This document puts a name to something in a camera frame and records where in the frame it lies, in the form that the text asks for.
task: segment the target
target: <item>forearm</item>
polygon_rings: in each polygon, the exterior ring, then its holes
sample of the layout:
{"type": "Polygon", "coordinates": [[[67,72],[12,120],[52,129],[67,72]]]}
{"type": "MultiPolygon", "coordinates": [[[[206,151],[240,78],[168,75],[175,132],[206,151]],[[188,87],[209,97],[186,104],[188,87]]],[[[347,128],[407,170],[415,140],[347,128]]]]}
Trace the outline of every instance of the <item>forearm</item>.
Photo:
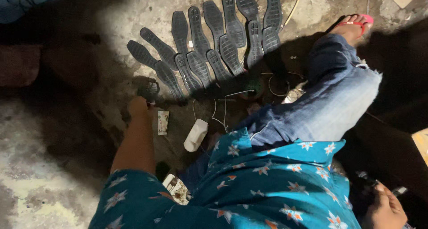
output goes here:
{"type": "Polygon", "coordinates": [[[111,172],[117,169],[137,169],[154,174],[155,166],[152,117],[147,111],[132,117],[113,160],[111,172]]]}

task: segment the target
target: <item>foot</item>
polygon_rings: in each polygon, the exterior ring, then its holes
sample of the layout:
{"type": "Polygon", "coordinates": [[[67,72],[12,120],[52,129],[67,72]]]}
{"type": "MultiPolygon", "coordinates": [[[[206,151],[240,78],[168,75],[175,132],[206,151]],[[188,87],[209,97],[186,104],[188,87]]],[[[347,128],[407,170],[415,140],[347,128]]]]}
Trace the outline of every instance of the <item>foot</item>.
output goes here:
{"type": "MultiPolygon", "coordinates": [[[[372,27],[372,23],[367,23],[366,18],[360,15],[346,16],[341,23],[343,22],[354,22],[364,24],[364,33],[372,27]]],[[[355,24],[345,24],[335,27],[331,30],[330,33],[342,35],[350,46],[355,46],[358,41],[358,38],[361,35],[361,26],[355,24]]]]}

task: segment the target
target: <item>black rubber shoe sole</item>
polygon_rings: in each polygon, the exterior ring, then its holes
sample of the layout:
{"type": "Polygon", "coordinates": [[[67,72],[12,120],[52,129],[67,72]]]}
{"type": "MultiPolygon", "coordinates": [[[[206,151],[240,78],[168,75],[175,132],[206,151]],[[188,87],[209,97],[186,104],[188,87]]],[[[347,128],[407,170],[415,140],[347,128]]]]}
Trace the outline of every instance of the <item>black rubber shoe sole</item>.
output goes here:
{"type": "Polygon", "coordinates": [[[208,89],[212,79],[205,61],[202,60],[197,52],[191,51],[187,54],[187,62],[189,62],[190,70],[198,76],[204,88],[208,89]]]}
{"type": "Polygon", "coordinates": [[[179,68],[185,87],[191,95],[203,90],[202,84],[190,72],[189,63],[187,63],[187,58],[184,54],[179,53],[175,56],[175,64],[179,68]]]}
{"type": "Polygon", "coordinates": [[[177,66],[174,62],[174,56],[176,53],[172,47],[164,43],[148,28],[142,28],[140,30],[140,36],[158,51],[162,61],[164,61],[172,70],[177,71],[177,66]]]}
{"type": "Polygon", "coordinates": [[[206,1],[202,5],[204,8],[205,23],[211,29],[214,39],[214,49],[220,52],[219,40],[224,34],[223,16],[221,15],[220,9],[214,1],[206,1]]]}
{"type": "Polygon", "coordinates": [[[263,35],[261,33],[261,26],[257,21],[250,21],[248,23],[249,34],[249,53],[247,57],[248,69],[252,69],[260,60],[263,59],[263,50],[261,49],[261,42],[263,35]]]}
{"type": "Polygon", "coordinates": [[[177,81],[174,72],[172,72],[169,66],[163,61],[158,61],[154,64],[154,67],[159,80],[169,88],[174,99],[179,103],[179,105],[185,105],[186,99],[179,87],[179,82],[177,81]]]}
{"type": "Polygon", "coordinates": [[[230,82],[233,78],[232,74],[227,71],[221,63],[220,55],[215,50],[209,50],[207,52],[207,59],[214,71],[215,77],[219,84],[230,82]]]}
{"type": "Polygon", "coordinates": [[[175,46],[178,53],[187,54],[187,35],[189,27],[183,11],[176,11],[173,13],[173,21],[171,23],[171,33],[173,34],[175,46]]]}
{"type": "Polygon", "coordinates": [[[281,46],[280,37],[274,27],[263,29],[263,51],[265,54],[275,51],[281,46]]]}
{"type": "Polygon", "coordinates": [[[220,54],[234,76],[245,72],[238,60],[238,50],[227,34],[220,37],[220,54]]]}
{"type": "Polygon", "coordinates": [[[255,0],[236,0],[236,6],[248,21],[257,20],[259,9],[255,0]]]}
{"type": "Polygon", "coordinates": [[[267,0],[265,17],[263,18],[263,27],[273,27],[276,32],[279,31],[282,23],[281,0],[267,0]]]}
{"type": "Polygon", "coordinates": [[[126,47],[136,61],[155,69],[154,64],[157,63],[158,60],[150,54],[145,46],[136,41],[129,40],[126,47]]]}
{"type": "Polygon", "coordinates": [[[223,4],[224,23],[226,33],[234,41],[237,48],[244,47],[247,43],[247,36],[242,23],[236,16],[235,0],[221,0],[223,4]]]}
{"type": "Polygon", "coordinates": [[[190,23],[190,32],[195,51],[206,61],[206,54],[211,49],[207,37],[202,31],[201,13],[198,7],[190,7],[187,11],[190,23]]]}

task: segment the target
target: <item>sandal strap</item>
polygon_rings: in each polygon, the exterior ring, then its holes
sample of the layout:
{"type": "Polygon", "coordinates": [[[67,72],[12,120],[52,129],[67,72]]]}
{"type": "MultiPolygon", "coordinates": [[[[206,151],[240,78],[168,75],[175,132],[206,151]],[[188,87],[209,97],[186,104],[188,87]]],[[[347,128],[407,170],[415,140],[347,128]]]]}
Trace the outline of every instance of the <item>sandal strap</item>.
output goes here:
{"type": "Polygon", "coordinates": [[[342,22],[342,23],[337,24],[334,27],[341,26],[341,25],[349,25],[349,24],[360,25],[360,27],[361,27],[361,34],[357,38],[361,37],[364,34],[365,27],[364,27],[364,24],[362,24],[360,22],[342,22]]]}

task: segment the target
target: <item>blue floral shirt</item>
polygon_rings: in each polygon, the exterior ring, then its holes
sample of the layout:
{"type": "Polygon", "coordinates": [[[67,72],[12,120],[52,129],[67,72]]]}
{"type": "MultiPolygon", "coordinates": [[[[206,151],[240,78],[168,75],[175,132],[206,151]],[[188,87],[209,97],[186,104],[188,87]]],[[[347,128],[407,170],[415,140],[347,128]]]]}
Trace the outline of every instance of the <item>blue floral shirt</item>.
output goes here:
{"type": "Polygon", "coordinates": [[[297,140],[256,152],[246,128],[233,131],[216,143],[188,205],[149,173],[116,171],[89,228],[359,229],[349,181],[330,169],[344,144],[297,140]]]}

